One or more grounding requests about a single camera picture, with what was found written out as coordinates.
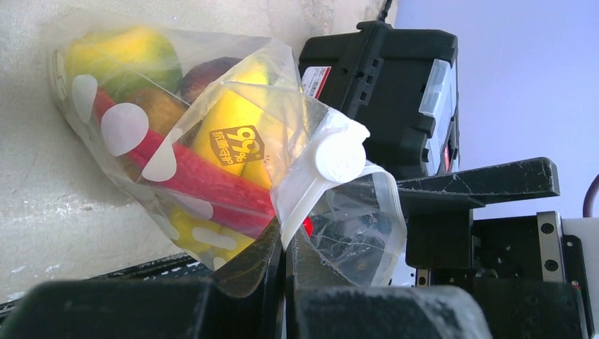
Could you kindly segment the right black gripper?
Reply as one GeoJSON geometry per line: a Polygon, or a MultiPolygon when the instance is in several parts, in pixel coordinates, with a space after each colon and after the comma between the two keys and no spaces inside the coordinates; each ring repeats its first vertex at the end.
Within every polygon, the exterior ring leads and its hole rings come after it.
{"type": "MultiPolygon", "coordinates": [[[[397,182],[403,208],[482,208],[560,195],[547,157],[397,182]]],[[[555,211],[474,220],[471,212],[408,223],[415,285],[458,287],[482,309],[494,338],[593,338],[595,279],[574,220],[555,211]]]]}

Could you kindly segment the dark red fruit toy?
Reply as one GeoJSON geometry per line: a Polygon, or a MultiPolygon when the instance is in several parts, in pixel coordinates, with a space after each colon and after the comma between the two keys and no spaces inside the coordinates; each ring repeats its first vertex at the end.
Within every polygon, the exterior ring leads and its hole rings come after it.
{"type": "Polygon", "coordinates": [[[213,81],[224,75],[241,61],[240,58],[224,56],[192,67],[182,78],[182,99],[192,104],[213,81]]]}

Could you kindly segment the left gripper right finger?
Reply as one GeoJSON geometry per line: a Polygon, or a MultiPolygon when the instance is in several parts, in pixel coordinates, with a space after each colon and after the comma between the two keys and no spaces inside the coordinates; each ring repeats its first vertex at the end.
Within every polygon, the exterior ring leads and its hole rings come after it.
{"type": "Polygon", "coordinates": [[[353,285],[304,230],[286,250],[287,338],[491,338],[464,290],[353,285]]]}

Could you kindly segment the yellow banana toy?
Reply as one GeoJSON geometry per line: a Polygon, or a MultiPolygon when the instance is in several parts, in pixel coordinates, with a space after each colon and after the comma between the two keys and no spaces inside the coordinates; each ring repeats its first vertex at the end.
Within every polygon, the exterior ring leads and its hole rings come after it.
{"type": "MultiPolygon", "coordinates": [[[[217,167],[269,190],[266,165],[270,157],[256,132],[261,113],[253,103],[227,91],[203,120],[193,149],[217,167]]],[[[261,233],[257,228],[245,235],[212,220],[195,218],[178,207],[173,208],[170,221],[182,233],[177,243],[190,256],[212,251],[215,268],[234,258],[261,233]]]]}

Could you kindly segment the clear zip top bag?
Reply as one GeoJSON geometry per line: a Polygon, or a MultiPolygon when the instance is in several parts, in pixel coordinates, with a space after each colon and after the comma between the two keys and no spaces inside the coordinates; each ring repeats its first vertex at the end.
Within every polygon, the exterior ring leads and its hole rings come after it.
{"type": "Polygon", "coordinates": [[[102,171],[211,270],[275,222],[283,246],[304,234],[351,283],[391,280],[406,238],[396,181],[286,44],[79,9],[47,51],[54,99],[102,171]]]}

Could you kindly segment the red chili pepper toy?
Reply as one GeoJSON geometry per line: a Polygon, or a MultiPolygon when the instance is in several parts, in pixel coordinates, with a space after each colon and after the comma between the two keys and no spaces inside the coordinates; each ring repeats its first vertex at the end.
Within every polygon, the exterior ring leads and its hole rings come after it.
{"type": "Polygon", "coordinates": [[[168,141],[167,135],[151,130],[146,113],[138,105],[117,104],[104,88],[98,88],[93,109],[102,126],[115,118],[126,136],[140,132],[134,146],[121,154],[125,170],[133,180],[149,182],[142,178],[141,172],[164,145],[169,156],[164,163],[174,165],[174,171],[163,181],[154,180],[154,184],[179,197],[189,212],[245,235],[257,228],[262,233],[273,219],[275,213],[266,189],[217,167],[178,141],[168,141]]]}

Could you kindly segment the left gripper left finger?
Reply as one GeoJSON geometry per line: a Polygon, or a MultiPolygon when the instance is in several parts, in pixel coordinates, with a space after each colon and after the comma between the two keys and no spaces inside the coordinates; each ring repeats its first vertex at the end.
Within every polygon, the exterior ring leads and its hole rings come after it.
{"type": "Polygon", "coordinates": [[[2,338],[279,338],[279,223],[205,277],[189,264],[156,277],[62,280],[34,287],[1,323],[2,338]]]}

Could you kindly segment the orange small fruit toy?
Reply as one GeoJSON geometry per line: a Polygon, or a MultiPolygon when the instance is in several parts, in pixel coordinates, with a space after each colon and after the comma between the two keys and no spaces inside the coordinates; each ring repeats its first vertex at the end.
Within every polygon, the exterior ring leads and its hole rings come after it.
{"type": "Polygon", "coordinates": [[[178,97],[160,88],[150,87],[133,91],[125,102],[142,108],[148,117],[149,128],[162,136],[172,130],[189,107],[178,97]]]}

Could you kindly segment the green yellow fruit toy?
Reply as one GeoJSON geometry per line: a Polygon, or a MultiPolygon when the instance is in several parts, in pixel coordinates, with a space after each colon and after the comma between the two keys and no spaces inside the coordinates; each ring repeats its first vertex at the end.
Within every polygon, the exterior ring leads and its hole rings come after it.
{"type": "Polygon", "coordinates": [[[89,33],[64,55],[70,77],[92,75],[116,102],[143,88],[177,91],[182,78],[171,42],[148,26],[89,33]]]}

